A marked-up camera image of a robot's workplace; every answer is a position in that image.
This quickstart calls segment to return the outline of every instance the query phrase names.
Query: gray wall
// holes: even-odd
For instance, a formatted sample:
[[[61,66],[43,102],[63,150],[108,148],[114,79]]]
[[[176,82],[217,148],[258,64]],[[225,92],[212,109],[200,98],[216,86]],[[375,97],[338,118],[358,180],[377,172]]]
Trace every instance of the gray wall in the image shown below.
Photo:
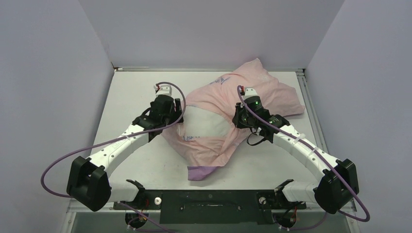
[[[68,200],[40,175],[93,142],[113,68],[77,0],[0,3],[1,232],[59,232]],[[46,182],[64,192],[70,162]]]
[[[357,165],[364,233],[411,232],[411,9],[346,0],[306,71],[331,154]]]
[[[118,67],[309,64],[343,0],[80,0]]]

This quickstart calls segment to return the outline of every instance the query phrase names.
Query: work surface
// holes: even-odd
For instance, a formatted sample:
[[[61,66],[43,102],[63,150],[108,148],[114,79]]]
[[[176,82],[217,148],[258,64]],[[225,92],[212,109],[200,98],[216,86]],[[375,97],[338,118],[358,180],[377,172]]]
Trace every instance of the work surface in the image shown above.
[[[95,144],[118,137],[155,99],[153,85],[168,81],[187,95],[227,72],[141,71],[116,72],[110,86]],[[270,72],[280,82],[296,89],[304,100],[295,72]],[[177,90],[174,98],[181,98]],[[287,118],[315,143],[308,114]],[[203,181],[188,181],[188,163],[160,135],[129,156],[112,174],[111,182],[137,180],[147,189],[273,189],[287,179],[315,181],[312,174],[282,148],[269,142],[251,147],[243,142],[226,166]]]

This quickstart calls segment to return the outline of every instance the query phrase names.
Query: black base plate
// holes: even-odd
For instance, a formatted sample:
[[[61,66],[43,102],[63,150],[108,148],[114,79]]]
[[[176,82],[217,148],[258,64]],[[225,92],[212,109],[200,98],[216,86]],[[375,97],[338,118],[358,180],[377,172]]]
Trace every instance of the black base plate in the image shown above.
[[[155,205],[156,197],[162,199],[160,205]],[[264,204],[259,203],[260,197],[266,198]],[[126,203],[139,210],[160,209],[161,224],[273,224],[272,210],[285,209],[276,203],[274,190],[145,190]],[[115,203],[114,209],[127,208]]]

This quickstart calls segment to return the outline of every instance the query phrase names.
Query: screw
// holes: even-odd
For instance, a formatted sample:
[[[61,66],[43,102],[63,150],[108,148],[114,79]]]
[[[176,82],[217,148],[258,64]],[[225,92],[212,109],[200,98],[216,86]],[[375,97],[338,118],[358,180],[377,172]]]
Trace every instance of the screw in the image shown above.
[[[160,205],[160,204],[162,203],[162,199],[159,198],[159,197],[157,197],[157,198],[154,199],[154,203],[155,203],[156,205]]]
[[[259,198],[259,203],[260,204],[266,204],[266,198],[265,197],[260,197]]]

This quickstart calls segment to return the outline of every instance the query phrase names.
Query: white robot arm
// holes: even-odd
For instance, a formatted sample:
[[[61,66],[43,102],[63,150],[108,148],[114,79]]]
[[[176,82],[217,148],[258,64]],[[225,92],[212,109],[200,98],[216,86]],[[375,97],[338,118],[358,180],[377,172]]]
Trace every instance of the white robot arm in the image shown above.
[[[276,197],[279,200],[284,199],[285,202],[289,203],[297,201],[317,203],[328,213],[334,214],[352,199],[352,195],[347,188],[329,167],[315,155],[315,151],[320,153],[340,173],[356,194],[359,193],[356,167],[350,160],[346,159],[342,162],[327,154],[308,141],[305,135],[299,133],[285,118],[280,115],[271,115],[262,106],[255,89],[243,88],[241,95],[250,110],[261,119],[289,135],[280,133],[274,128],[263,124],[245,109],[243,103],[237,103],[236,105],[236,113],[232,120],[236,127],[254,129],[256,134],[264,137],[264,140],[280,146],[303,164],[318,181],[317,183],[311,183],[287,180],[275,189]]]
[[[180,100],[171,97],[170,85],[155,88],[156,99],[151,102],[151,107],[119,136],[125,139],[113,142],[87,158],[79,156],[73,161],[67,193],[92,211],[101,209],[107,202],[132,201],[136,197],[139,189],[143,188],[141,184],[132,180],[113,183],[109,179],[111,174],[129,155],[162,131],[141,132],[162,128],[182,114]]]

